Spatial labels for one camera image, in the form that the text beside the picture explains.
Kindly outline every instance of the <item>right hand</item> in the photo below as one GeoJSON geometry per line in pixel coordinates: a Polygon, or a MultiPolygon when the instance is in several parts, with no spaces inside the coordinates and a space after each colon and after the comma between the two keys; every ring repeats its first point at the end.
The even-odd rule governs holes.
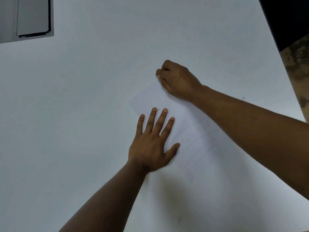
{"type": "Polygon", "coordinates": [[[190,101],[202,87],[199,80],[184,66],[166,60],[156,76],[167,92],[177,98],[190,101]]]}

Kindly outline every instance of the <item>sheet of paper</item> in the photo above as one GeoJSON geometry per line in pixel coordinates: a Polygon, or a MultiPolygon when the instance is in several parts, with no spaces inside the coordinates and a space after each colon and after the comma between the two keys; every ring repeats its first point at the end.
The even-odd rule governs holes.
{"type": "Polygon", "coordinates": [[[191,103],[169,95],[159,82],[146,87],[128,103],[138,116],[145,114],[144,130],[153,107],[158,109],[155,121],[163,108],[168,109],[164,127],[170,117],[175,117],[172,132],[164,149],[168,150],[174,143],[180,143],[172,163],[180,167],[189,181],[193,181],[212,164],[220,147],[228,138],[206,114],[191,103]]]}

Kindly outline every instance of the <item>left hand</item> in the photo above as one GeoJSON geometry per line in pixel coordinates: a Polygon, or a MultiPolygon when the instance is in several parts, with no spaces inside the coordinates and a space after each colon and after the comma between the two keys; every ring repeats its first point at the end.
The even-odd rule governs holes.
{"type": "Polygon", "coordinates": [[[157,114],[157,109],[154,107],[150,113],[144,133],[142,132],[145,119],[144,114],[142,114],[138,120],[136,135],[129,149],[128,161],[136,160],[147,173],[166,166],[176,155],[179,148],[180,144],[176,143],[171,149],[164,153],[165,141],[168,138],[175,121],[175,118],[171,117],[161,135],[159,135],[167,113],[168,110],[164,108],[153,129],[155,116],[157,114]]]}

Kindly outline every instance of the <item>black object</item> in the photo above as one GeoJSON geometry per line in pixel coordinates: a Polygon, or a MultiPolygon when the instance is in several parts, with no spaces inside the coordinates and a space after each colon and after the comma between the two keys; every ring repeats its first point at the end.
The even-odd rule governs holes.
{"type": "Polygon", "coordinates": [[[279,51],[309,34],[309,0],[260,0],[279,51]]]}

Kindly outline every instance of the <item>forearm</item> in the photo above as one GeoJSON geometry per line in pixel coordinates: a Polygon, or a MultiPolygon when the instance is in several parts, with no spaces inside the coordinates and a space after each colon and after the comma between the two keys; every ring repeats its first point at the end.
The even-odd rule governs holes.
{"type": "Polygon", "coordinates": [[[206,86],[192,103],[255,160],[309,199],[309,125],[206,86]]]}
{"type": "Polygon", "coordinates": [[[123,231],[146,174],[138,162],[127,162],[60,231],[123,231]]]}

